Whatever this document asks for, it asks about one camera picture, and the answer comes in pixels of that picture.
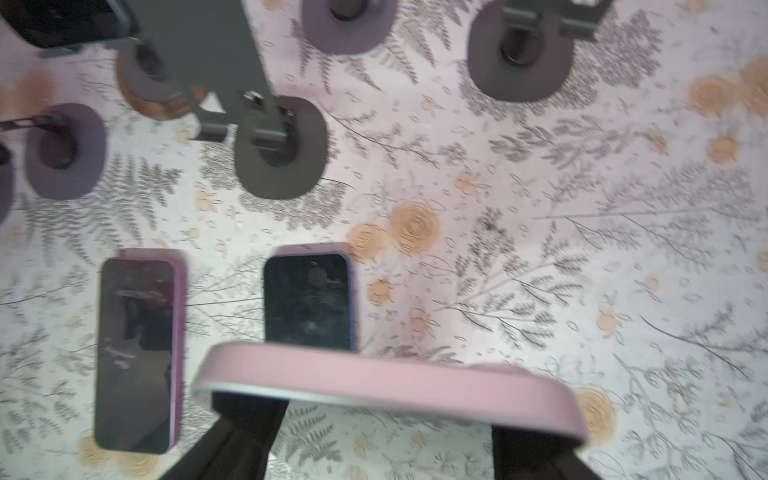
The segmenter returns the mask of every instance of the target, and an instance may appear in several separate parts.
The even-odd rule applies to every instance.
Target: smartphone
[[[161,454],[177,440],[183,265],[116,257],[101,268],[94,437],[103,449]]]
[[[356,349],[345,255],[272,257],[264,264],[263,281],[267,342]]]
[[[0,15],[39,48],[127,36],[130,15],[114,0],[0,0]]]

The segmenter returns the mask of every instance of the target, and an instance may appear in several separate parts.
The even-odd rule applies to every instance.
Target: white floral surface
[[[577,391],[604,478],[768,478],[768,3],[618,0],[566,85],[535,104],[465,69],[479,0],[401,0],[384,45],[328,57],[298,0],[246,7],[278,94],[324,110],[320,184],[256,199],[191,116],[132,111],[114,52],[42,61],[0,25],[0,118],[96,109],[109,161],[86,197],[26,184],[0,226],[0,478],[154,478],[177,447],[91,437],[99,266],[189,257],[185,379],[208,346],[262,338],[260,271],[283,244],[348,241],[367,356],[513,362]],[[271,478],[492,478],[487,425],[293,403]]]

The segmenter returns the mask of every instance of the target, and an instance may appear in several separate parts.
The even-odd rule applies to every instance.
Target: wooden coaster
[[[177,95],[168,101],[149,101],[144,100],[143,98],[139,98],[128,88],[125,83],[125,79],[121,75],[123,55],[126,55],[124,51],[118,52],[118,58],[115,62],[114,72],[118,79],[118,87],[120,88],[120,92],[123,94],[123,98],[126,102],[128,102],[131,108],[144,115],[145,117],[151,118],[152,120],[173,120],[183,117],[192,110],[181,92],[178,92]],[[200,103],[203,101],[203,99],[205,99],[206,95],[208,95],[208,89],[201,87],[200,85],[196,85],[192,87],[192,95],[194,96],[195,101]]]

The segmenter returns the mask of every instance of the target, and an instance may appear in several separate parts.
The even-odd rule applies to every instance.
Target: gray round base
[[[13,204],[13,165],[0,165],[0,225],[2,225]]]
[[[303,0],[301,24],[306,39],[331,55],[356,55],[384,41],[392,30],[397,0],[368,0],[366,10],[344,22],[331,12],[327,0]]]
[[[179,96],[179,87],[172,81],[156,80],[141,70],[136,57],[137,45],[131,45],[118,51],[120,76],[126,88],[137,97],[146,101],[165,102]]]
[[[481,92],[502,101],[538,101],[555,93],[571,71],[574,42],[560,36],[560,20],[547,15],[539,35],[544,47],[538,60],[527,67],[511,65],[502,57],[501,43],[509,27],[502,21],[506,0],[483,8],[469,30],[467,67]]]
[[[247,126],[240,125],[235,138],[235,172],[243,187],[256,197],[289,200],[312,190],[322,177],[328,160],[328,128],[312,102],[297,97],[275,100],[294,113],[299,145],[296,158],[282,167],[269,165],[251,144]]]
[[[30,128],[27,135],[25,165],[27,181],[43,198],[73,200],[87,194],[101,178],[107,153],[107,131],[101,117],[81,104],[60,104],[46,108],[41,115],[60,114],[69,120],[77,153],[72,164],[56,170],[40,159],[41,139],[49,134],[41,128]]]

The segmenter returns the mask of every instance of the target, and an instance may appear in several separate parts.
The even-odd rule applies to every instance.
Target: pink smartphone
[[[161,454],[181,418],[187,275],[174,250],[126,250],[101,268],[94,436]]]

